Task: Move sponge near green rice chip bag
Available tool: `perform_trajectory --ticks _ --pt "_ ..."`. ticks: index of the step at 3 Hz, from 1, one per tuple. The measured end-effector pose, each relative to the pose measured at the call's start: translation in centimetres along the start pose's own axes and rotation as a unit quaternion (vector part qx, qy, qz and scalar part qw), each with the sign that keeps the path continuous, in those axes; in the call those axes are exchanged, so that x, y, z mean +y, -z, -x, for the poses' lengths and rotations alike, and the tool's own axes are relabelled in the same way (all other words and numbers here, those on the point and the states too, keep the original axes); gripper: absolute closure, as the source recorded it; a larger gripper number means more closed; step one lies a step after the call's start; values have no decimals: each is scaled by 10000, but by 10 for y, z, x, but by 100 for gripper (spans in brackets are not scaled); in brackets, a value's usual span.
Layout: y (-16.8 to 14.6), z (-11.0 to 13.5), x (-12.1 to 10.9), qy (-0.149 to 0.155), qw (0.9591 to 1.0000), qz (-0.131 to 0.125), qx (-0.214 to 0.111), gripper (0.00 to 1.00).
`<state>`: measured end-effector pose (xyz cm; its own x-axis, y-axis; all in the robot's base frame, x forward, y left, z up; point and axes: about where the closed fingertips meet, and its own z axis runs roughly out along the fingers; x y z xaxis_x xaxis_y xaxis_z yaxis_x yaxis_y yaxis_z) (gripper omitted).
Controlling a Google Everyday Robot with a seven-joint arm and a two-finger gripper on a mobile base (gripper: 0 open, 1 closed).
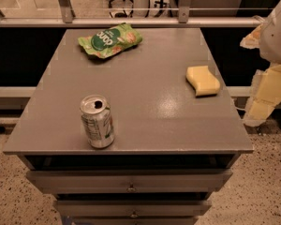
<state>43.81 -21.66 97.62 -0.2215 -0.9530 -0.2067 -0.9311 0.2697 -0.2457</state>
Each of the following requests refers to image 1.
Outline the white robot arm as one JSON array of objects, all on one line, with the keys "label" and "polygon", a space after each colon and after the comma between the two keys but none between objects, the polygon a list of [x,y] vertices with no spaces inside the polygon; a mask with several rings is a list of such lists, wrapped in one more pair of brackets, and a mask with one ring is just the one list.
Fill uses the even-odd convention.
[{"label": "white robot arm", "polygon": [[257,127],[281,102],[281,0],[261,25],[242,39],[240,46],[259,49],[260,57],[270,62],[265,71],[257,70],[253,76],[245,104],[244,124]]}]

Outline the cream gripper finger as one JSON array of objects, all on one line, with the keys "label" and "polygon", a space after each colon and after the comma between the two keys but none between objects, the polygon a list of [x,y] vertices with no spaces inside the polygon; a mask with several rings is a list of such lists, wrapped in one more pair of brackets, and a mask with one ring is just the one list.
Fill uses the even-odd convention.
[{"label": "cream gripper finger", "polygon": [[258,49],[261,28],[262,25],[259,25],[250,34],[244,37],[240,42],[240,46],[246,49]]},{"label": "cream gripper finger", "polygon": [[281,65],[271,63],[265,71],[257,70],[251,82],[250,97],[245,104],[244,124],[258,127],[281,102]]}]

